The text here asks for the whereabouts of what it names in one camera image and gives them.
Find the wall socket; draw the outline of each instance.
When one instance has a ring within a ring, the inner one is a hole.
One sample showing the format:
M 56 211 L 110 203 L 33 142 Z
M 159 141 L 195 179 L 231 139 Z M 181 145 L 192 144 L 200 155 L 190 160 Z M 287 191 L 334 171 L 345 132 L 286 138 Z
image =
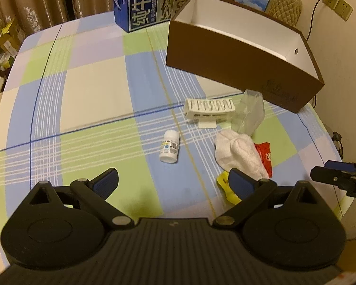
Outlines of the wall socket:
M 335 7 L 335 13 L 337 13 L 344 21 L 347 21 L 352 14 L 353 7 L 344 0 L 339 0 Z
M 339 0 L 322 0 L 330 9 L 334 10 Z

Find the plaid tablecloth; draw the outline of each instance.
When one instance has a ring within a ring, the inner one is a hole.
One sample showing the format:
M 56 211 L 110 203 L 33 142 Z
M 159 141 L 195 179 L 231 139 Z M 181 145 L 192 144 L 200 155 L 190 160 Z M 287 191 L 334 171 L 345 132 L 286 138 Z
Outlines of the plaid tablecloth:
M 185 121 L 183 104 L 230 95 L 237 103 L 240 91 L 167 67 L 168 31 L 164 23 L 126 34 L 104 13 L 25 40 L 0 104 L 0 231 L 37 181 L 68 185 L 109 167 L 120 183 L 107 201 L 134 219 L 211 221 L 229 209 L 215 181 L 222 169 L 214 139 L 230 124 L 198 129 Z M 309 104 L 293 114 L 265 102 L 265 113 L 253 139 L 270 142 L 279 185 L 340 160 Z M 176 164 L 158 159 L 168 129 L 181 134 Z M 346 211 L 344 192 L 314 184 L 335 213 Z

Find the white cloth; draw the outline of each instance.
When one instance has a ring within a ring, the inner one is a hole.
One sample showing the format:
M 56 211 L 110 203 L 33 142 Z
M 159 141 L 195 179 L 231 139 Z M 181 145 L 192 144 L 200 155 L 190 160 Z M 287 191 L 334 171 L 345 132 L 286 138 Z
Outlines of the white cloth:
M 215 139 L 215 159 L 226 171 L 237 168 L 255 180 L 269 178 L 253 140 L 247 134 L 223 129 Z

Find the red snack wrapper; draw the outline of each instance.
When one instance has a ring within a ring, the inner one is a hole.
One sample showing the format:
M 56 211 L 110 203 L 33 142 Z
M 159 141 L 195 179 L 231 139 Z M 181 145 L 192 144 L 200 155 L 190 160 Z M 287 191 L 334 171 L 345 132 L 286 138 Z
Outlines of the red snack wrapper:
M 265 169 L 268 172 L 269 178 L 272 178 L 272 158 L 271 158 L 271 154 L 270 154 L 270 143 L 261 143 L 261 144 L 257 144 L 255 143 L 254 146 L 257 149 L 257 152 L 260 155 L 261 158 L 261 162 L 264 165 Z

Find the white bottle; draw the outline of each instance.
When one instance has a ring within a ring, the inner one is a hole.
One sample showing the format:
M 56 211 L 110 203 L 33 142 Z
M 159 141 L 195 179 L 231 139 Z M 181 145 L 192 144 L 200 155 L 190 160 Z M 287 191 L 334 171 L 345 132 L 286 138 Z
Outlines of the white bottle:
M 165 163 L 175 163 L 179 150 L 179 133 L 173 129 L 165 132 L 164 140 L 161 144 L 159 160 Z

